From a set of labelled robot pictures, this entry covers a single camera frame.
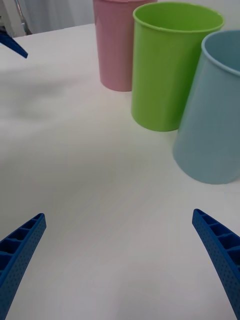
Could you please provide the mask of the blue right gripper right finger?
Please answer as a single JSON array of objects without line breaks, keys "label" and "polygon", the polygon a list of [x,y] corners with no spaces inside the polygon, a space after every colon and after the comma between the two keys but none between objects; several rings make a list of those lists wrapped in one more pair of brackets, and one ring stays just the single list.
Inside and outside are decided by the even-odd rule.
[{"label": "blue right gripper right finger", "polygon": [[192,225],[213,263],[236,318],[240,319],[240,237],[200,209],[193,211]]}]

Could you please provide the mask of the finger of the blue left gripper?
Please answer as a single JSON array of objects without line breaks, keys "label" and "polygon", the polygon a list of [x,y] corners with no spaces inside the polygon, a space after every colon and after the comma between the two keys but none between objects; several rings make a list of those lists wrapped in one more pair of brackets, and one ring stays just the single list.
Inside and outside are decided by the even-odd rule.
[{"label": "finger of the blue left gripper", "polygon": [[8,47],[12,51],[16,52],[23,58],[26,59],[28,57],[28,53],[6,32],[0,32],[0,43]]}]

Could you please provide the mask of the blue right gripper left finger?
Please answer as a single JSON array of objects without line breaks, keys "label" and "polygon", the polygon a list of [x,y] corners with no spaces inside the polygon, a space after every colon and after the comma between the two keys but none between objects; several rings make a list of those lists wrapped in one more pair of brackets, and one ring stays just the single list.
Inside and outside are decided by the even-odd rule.
[{"label": "blue right gripper left finger", "polygon": [[9,312],[18,287],[45,232],[43,213],[24,223],[0,241],[0,319]]}]

